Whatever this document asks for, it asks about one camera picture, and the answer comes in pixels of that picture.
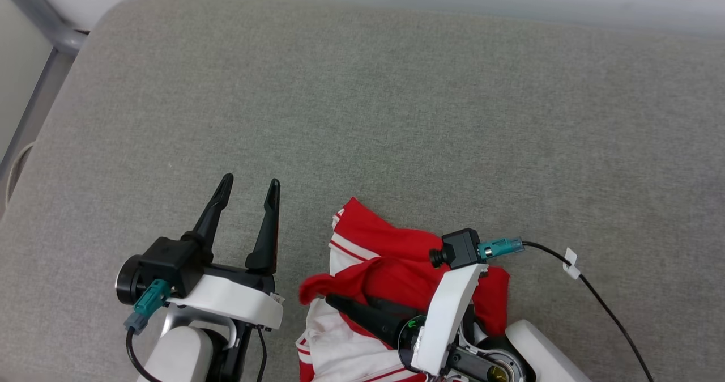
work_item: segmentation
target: sofa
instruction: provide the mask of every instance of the sofa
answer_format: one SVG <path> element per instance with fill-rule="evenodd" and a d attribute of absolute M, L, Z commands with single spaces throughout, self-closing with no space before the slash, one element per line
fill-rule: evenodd
<path fill-rule="evenodd" d="M 128 381 L 114 281 L 235 175 L 215 262 L 282 183 L 265 380 L 297 380 L 303 279 L 355 197 L 399 227 L 578 255 L 655 380 L 725 372 L 725 41 L 316 0 L 127 0 L 89 35 L 0 222 L 0 380 Z M 595 298 L 498 258 L 508 317 L 591 380 L 644 380 Z M 145 360 L 157 314 L 135 339 Z M 254 380 L 252 338 L 243 380 Z"/>

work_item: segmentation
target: red cloth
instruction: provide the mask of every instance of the red cloth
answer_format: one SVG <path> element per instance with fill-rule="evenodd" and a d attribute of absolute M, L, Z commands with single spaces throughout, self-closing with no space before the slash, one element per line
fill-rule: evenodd
<path fill-rule="evenodd" d="M 315 370 L 313 365 L 300 361 L 300 382 L 311 382 L 315 379 Z"/>
<path fill-rule="evenodd" d="M 335 232 L 360 247 L 377 253 L 379 257 L 365 259 L 345 245 L 334 246 L 363 262 L 343 269 L 335 276 L 317 274 L 300 286 L 300 302 L 310 304 L 316 296 L 341 294 L 367 304 L 365 296 L 386 299 L 427 311 L 443 273 L 448 268 L 434 269 L 428 251 L 440 248 L 441 238 L 422 230 L 399 229 L 352 198 L 344 207 Z M 506 329 L 508 278 L 504 269 L 489 267 L 488 276 L 479 280 L 474 292 L 476 317 L 489 335 L 501 335 Z M 365 336 L 366 330 L 343 315 L 346 323 Z"/>

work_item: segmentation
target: robotic arm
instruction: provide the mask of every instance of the robotic arm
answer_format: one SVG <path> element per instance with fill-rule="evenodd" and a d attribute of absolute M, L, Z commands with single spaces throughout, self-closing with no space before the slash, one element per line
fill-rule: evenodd
<path fill-rule="evenodd" d="M 530 245 L 558 256 L 567 271 L 575 270 L 572 262 L 544 246 L 519 238 L 481 243 L 478 233 L 472 229 L 454 232 L 442 239 L 442 249 L 431 250 L 430 261 L 435 268 L 446 264 L 451 270 L 443 275 L 426 315 L 402 319 L 337 294 L 328 295 L 327 303 L 397 349 L 402 364 L 409 371 L 428 375 L 428 380 L 456 377 L 469 382 L 590 382 L 526 320 L 510 325 L 504 336 L 487 336 L 476 321 L 471 304 L 479 277 L 487 272 L 488 258 L 523 251 L 525 245 Z M 582 280 L 591 289 L 588 281 L 583 277 Z M 634 343 L 631 344 L 652 380 Z"/>
<path fill-rule="evenodd" d="M 196 226 L 179 240 L 158 238 L 143 255 L 129 258 L 116 279 L 121 303 L 134 306 L 125 322 L 126 348 L 140 373 L 138 381 L 205 380 L 238 382 L 253 330 L 279 329 L 282 297 L 275 294 L 280 184 L 272 180 L 265 198 L 265 216 L 246 269 L 213 263 L 212 246 L 219 217 L 229 201 L 233 184 L 225 175 Z M 161 337 L 142 366 L 135 358 L 133 335 L 146 327 L 160 307 L 168 307 Z M 222 325 L 213 330 L 191 327 L 194 321 Z M 263 353 L 261 380 L 266 361 Z"/>

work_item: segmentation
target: black cable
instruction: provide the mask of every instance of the black cable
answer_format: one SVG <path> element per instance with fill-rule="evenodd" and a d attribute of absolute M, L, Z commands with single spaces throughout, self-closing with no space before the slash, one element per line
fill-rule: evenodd
<path fill-rule="evenodd" d="M 126 334 L 126 353 L 129 354 L 129 359 L 131 360 L 131 364 L 137 369 L 138 373 L 145 377 L 148 382 L 161 382 L 161 380 L 156 379 L 153 377 L 148 371 L 146 371 L 145 368 L 143 368 L 143 365 L 140 364 L 138 361 L 138 358 L 135 357 L 134 353 L 134 328 L 129 327 L 129 332 Z"/>
<path fill-rule="evenodd" d="M 572 263 L 570 263 L 569 260 L 564 258 L 564 256 L 547 248 L 544 245 L 539 245 L 539 243 L 534 243 L 534 242 L 523 242 L 523 245 L 531 246 L 538 250 L 545 251 L 546 253 L 549 253 L 550 255 L 554 256 L 555 258 L 558 258 L 560 261 L 562 261 L 567 266 L 572 265 Z M 642 354 L 639 353 L 639 349 L 637 349 L 637 347 L 634 345 L 634 341 L 632 341 L 632 338 L 629 337 L 629 333 L 627 333 L 627 330 L 624 329 L 624 326 L 622 325 L 622 323 L 619 322 L 619 319 L 617 318 L 617 316 L 614 315 L 614 313 L 612 312 L 611 309 L 609 309 L 609 306 L 604 302 L 602 297 L 600 297 L 599 293 L 596 292 L 594 287 L 591 286 L 591 283 L 588 281 L 588 279 L 585 278 L 585 276 L 581 273 L 579 274 L 579 278 L 582 279 L 582 282 L 585 284 L 585 286 L 587 286 L 587 288 L 590 289 L 591 293 L 594 294 L 596 301 L 598 301 L 599 304 L 602 305 L 602 307 L 604 308 L 604 311 L 606 311 L 607 314 L 609 314 L 609 317 L 612 318 L 614 323 L 617 325 L 617 328 L 619 328 L 619 331 L 622 332 L 622 335 L 624 335 L 624 338 L 626 338 L 627 342 L 629 342 L 629 346 L 631 346 L 632 351 L 634 351 L 634 355 L 637 356 L 637 360 L 639 361 L 640 366 L 642 366 L 642 369 L 645 372 L 645 375 L 647 375 L 647 380 L 649 380 L 649 382 L 654 382 L 654 379 L 652 378 L 652 374 L 650 374 L 650 370 L 647 368 L 647 365 L 645 364 L 645 360 L 642 359 Z"/>
<path fill-rule="evenodd" d="M 262 328 L 257 328 L 257 333 L 259 333 L 259 343 L 262 344 L 262 363 L 259 364 L 257 382 L 262 382 L 262 376 L 265 374 L 265 366 L 267 366 L 267 344 L 265 344 L 265 338 L 262 336 Z"/>

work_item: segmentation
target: garment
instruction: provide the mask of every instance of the garment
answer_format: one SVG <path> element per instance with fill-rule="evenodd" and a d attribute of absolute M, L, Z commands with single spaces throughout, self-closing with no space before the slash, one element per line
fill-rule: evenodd
<path fill-rule="evenodd" d="M 428 251 L 440 248 L 430 232 L 400 229 L 355 198 L 333 217 L 330 274 L 317 274 L 300 287 L 310 304 L 306 330 L 297 341 L 302 382 L 409 382 L 424 375 L 404 369 L 397 351 L 330 307 L 318 295 L 334 292 L 367 304 L 385 299 L 425 312 L 447 268 L 434 269 Z M 489 267 L 474 292 L 476 317 L 489 335 L 506 328 L 508 273 Z"/>

